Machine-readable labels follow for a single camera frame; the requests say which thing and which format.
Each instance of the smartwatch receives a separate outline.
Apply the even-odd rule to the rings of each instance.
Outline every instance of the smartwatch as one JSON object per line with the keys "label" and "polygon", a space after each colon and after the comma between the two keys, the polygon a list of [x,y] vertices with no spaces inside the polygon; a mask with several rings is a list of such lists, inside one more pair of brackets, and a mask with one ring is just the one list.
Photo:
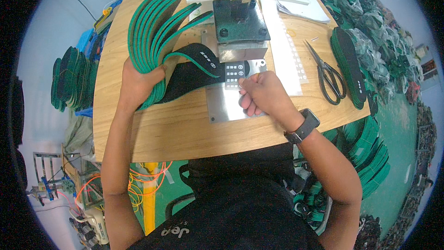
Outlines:
{"label": "smartwatch", "polygon": [[302,125],[294,132],[284,132],[285,138],[287,138],[288,142],[291,144],[301,143],[321,123],[310,109],[305,108],[300,112],[305,118]]}

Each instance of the wooden tabletop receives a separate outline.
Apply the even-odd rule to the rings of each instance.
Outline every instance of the wooden tabletop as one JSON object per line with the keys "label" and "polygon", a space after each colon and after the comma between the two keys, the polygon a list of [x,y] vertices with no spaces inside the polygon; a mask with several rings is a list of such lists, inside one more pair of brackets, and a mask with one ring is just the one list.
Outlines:
{"label": "wooden tabletop", "polygon": [[[123,63],[128,57],[128,26],[142,1],[123,0],[100,59],[93,117],[96,159],[99,162],[103,159],[108,132],[119,100]],[[182,0],[177,10],[185,6],[186,0]],[[303,41],[319,37],[310,42],[311,45],[325,62],[340,71],[329,42],[332,30],[337,25],[324,6],[323,8],[331,19],[329,24],[281,13],[309,80],[309,83],[302,84],[303,96],[292,97],[292,101],[298,109],[310,108],[319,117],[321,125],[318,130],[321,132],[370,114],[367,102],[362,110],[358,110],[347,96],[338,106],[333,106],[321,93],[316,62]],[[200,42],[199,33],[197,29],[183,33],[175,50],[188,43]],[[267,68],[274,70],[270,48],[265,60]],[[281,127],[269,116],[210,124],[205,88],[201,88],[175,101],[156,104],[136,112],[131,137],[132,161],[159,162],[237,153],[284,143],[286,139],[282,133]]]}

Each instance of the scissors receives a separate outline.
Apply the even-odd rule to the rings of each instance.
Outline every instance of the scissors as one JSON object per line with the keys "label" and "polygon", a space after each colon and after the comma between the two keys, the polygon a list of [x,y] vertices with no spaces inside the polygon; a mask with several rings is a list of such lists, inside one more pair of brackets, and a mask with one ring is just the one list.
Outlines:
{"label": "scissors", "polygon": [[[329,64],[325,63],[319,57],[319,55],[314,51],[313,47],[307,42],[307,40],[305,40],[305,42],[307,43],[308,47],[310,48],[311,54],[316,59],[316,63],[318,63],[319,85],[321,87],[322,94],[324,95],[325,99],[329,103],[331,103],[333,105],[338,105],[341,102],[341,99],[345,98],[345,96],[347,95],[347,90],[345,88],[345,82],[344,82],[342,76],[335,69],[333,69]],[[341,83],[342,93],[339,91],[339,86],[336,82],[335,75],[337,76],[337,78],[339,79],[339,82]],[[330,98],[329,94],[327,93],[327,90],[325,89],[325,82],[327,82],[327,85],[330,87],[330,89],[333,91],[333,94],[336,96],[336,101],[332,100]]]}

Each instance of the stainless steel plate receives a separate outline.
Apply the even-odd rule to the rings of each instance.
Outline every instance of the stainless steel plate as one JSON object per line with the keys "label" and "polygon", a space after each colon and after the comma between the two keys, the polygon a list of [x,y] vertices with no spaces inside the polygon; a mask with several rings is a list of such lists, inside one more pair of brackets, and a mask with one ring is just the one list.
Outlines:
{"label": "stainless steel plate", "polygon": [[[264,72],[267,70],[265,60],[249,60],[250,73],[247,78],[253,74]],[[219,83],[205,88],[207,95],[207,108],[210,123],[227,122],[249,118],[244,113],[244,109],[240,106],[242,98],[239,91],[226,90],[225,83]]]}

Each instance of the screw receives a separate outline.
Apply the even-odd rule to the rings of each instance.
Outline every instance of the screw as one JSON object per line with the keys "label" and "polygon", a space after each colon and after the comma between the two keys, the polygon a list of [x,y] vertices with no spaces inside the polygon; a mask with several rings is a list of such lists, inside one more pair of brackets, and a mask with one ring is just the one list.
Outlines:
{"label": "screw", "polygon": [[268,33],[268,30],[266,28],[259,29],[260,36],[265,36],[265,35],[267,35],[267,33]]}
{"label": "screw", "polygon": [[219,31],[219,35],[220,35],[221,37],[227,37],[227,36],[228,36],[228,29],[226,29],[226,28],[222,28],[222,29]]}

